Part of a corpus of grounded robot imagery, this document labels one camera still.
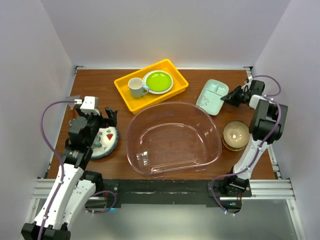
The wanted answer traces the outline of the mint divided rectangular plate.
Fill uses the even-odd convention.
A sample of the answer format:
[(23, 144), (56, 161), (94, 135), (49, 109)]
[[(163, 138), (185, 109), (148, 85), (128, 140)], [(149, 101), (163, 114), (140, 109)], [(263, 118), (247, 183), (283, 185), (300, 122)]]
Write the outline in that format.
[(229, 87), (225, 83), (215, 79), (209, 79), (205, 83), (196, 101), (196, 105), (206, 111), (209, 115), (216, 116), (219, 114), (224, 104), (224, 101), (221, 100), (221, 98), (226, 96), (228, 92)]

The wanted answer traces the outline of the teal glazed ceramic mug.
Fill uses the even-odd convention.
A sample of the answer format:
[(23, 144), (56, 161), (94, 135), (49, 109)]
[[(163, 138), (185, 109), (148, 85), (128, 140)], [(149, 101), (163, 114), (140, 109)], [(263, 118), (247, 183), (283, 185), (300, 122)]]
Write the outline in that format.
[(101, 141), (101, 137), (100, 137), (100, 134), (98, 133), (93, 140), (91, 148), (92, 149), (101, 148), (102, 144), (100, 141)]

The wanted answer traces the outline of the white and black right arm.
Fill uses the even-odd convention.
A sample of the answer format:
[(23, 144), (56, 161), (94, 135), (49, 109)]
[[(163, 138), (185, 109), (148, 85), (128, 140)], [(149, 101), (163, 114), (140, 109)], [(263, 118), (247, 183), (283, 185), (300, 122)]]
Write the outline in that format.
[(238, 107), (245, 104), (254, 109), (248, 131), (249, 141), (239, 161), (230, 172), (218, 176), (210, 183), (211, 192), (237, 196), (246, 191), (252, 172), (265, 150), (283, 135), (288, 106), (279, 104), (273, 95), (264, 94), (265, 83), (260, 80), (245, 81), (221, 99)]

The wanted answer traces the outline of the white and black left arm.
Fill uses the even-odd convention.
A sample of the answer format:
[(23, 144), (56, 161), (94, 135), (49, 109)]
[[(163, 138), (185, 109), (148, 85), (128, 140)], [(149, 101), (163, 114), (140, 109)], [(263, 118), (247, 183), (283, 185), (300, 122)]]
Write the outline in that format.
[(117, 111), (84, 113), (71, 120), (62, 164), (42, 209), (33, 222), (25, 223), (21, 235), (25, 240), (69, 240), (72, 224), (92, 196), (103, 194), (102, 174), (87, 171), (93, 144), (104, 130), (117, 126)]

